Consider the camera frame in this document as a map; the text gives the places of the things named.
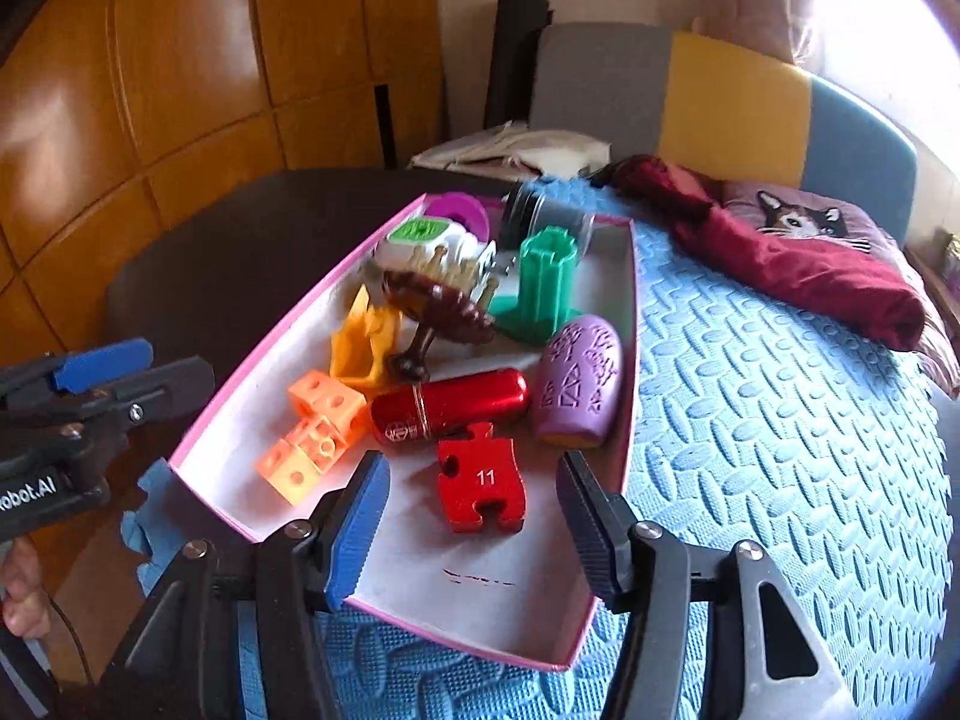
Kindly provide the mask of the person left hand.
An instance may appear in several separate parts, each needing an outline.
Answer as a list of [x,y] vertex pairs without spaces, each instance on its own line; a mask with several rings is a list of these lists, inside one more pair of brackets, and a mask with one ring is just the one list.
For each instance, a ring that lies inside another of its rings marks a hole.
[[50,600],[44,589],[43,569],[27,536],[11,542],[2,562],[3,622],[14,637],[43,639],[52,628]]

